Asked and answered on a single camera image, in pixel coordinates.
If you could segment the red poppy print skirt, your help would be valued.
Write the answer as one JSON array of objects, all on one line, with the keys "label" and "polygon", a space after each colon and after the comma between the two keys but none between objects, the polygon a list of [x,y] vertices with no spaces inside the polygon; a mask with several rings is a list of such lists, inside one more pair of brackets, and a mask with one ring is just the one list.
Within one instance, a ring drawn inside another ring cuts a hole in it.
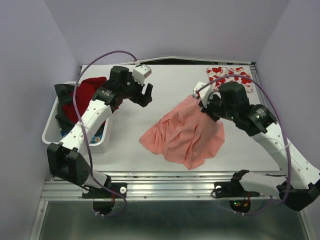
[{"label": "red poppy print skirt", "polygon": [[[212,82],[217,78],[221,78],[223,76],[229,76],[229,75],[241,75],[245,76],[247,78],[252,78],[251,70],[248,66],[229,66],[229,65],[219,65],[219,66],[211,66],[206,69],[206,74],[208,77],[208,81]],[[241,84],[244,86],[247,93],[253,93],[254,92],[254,84],[252,80],[249,80],[245,77],[239,77],[239,76],[233,76],[233,77],[224,77],[217,82],[212,84],[212,88],[214,91],[217,91],[218,88],[225,83],[228,82],[237,82],[238,84]]]}]

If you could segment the pink skirt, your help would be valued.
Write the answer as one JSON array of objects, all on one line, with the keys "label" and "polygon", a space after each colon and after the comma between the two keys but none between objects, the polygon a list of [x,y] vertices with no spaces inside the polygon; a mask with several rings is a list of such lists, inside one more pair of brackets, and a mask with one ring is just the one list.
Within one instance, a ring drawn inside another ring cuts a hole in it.
[{"label": "pink skirt", "polygon": [[198,101],[189,95],[149,128],[139,142],[151,153],[192,170],[217,155],[225,143],[225,131],[223,123],[201,112]]}]

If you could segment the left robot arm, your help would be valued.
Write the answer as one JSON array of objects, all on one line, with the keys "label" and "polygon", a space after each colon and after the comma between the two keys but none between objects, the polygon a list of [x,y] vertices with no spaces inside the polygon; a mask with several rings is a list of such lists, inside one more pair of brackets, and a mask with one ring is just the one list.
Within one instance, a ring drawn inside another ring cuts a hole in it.
[{"label": "left robot arm", "polygon": [[59,143],[50,143],[47,158],[50,173],[79,187],[94,188],[100,197],[111,193],[111,177],[94,170],[93,161],[86,160],[90,154],[92,137],[117,110],[123,100],[130,100],[141,107],[152,101],[152,84],[145,84],[152,70],[145,64],[129,70],[124,66],[113,66],[109,79],[98,88],[88,103],[88,107],[70,132]]}]

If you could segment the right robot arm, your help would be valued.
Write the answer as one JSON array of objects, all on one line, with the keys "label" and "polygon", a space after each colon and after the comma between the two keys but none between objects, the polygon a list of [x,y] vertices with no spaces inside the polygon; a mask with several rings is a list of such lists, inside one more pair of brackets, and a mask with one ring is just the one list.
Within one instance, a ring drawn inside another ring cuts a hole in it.
[{"label": "right robot arm", "polygon": [[193,89],[201,111],[215,122],[232,121],[256,141],[277,163],[283,175],[262,175],[242,169],[229,181],[216,182],[215,199],[258,197],[279,198],[293,211],[301,211],[320,196],[320,171],[289,142],[280,121],[262,104],[251,104],[245,87],[227,82],[215,93],[210,83],[199,81]]}]

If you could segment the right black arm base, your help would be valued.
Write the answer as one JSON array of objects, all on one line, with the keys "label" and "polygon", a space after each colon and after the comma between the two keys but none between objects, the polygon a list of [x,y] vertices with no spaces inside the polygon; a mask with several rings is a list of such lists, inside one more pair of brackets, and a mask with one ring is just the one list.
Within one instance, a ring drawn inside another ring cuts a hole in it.
[{"label": "right black arm base", "polygon": [[216,199],[220,198],[241,198],[241,197],[259,197],[260,194],[255,191],[246,191],[239,183],[231,181],[214,182],[214,188],[211,196]]}]

